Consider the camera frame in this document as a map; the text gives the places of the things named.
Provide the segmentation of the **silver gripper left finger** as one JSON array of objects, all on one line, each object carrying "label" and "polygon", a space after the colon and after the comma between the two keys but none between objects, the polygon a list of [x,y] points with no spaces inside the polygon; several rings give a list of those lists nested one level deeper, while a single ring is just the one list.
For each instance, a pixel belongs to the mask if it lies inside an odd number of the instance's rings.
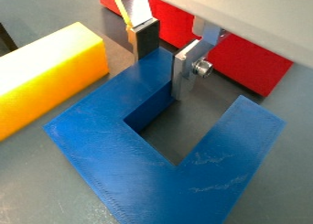
[{"label": "silver gripper left finger", "polygon": [[135,61],[159,47],[161,21],[153,16],[148,0],[114,0],[126,24]]}]

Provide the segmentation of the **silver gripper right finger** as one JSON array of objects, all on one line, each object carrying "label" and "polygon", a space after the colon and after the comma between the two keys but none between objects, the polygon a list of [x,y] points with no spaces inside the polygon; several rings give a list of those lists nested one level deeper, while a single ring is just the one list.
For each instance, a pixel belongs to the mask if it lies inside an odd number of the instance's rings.
[{"label": "silver gripper right finger", "polygon": [[201,17],[193,20],[193,33],[199,36],[174,55],[171,95],[182,100],[193,89],[197,77],[206,78],[213,64],[206,60],[209,51],[223,39],[225,30]]}]

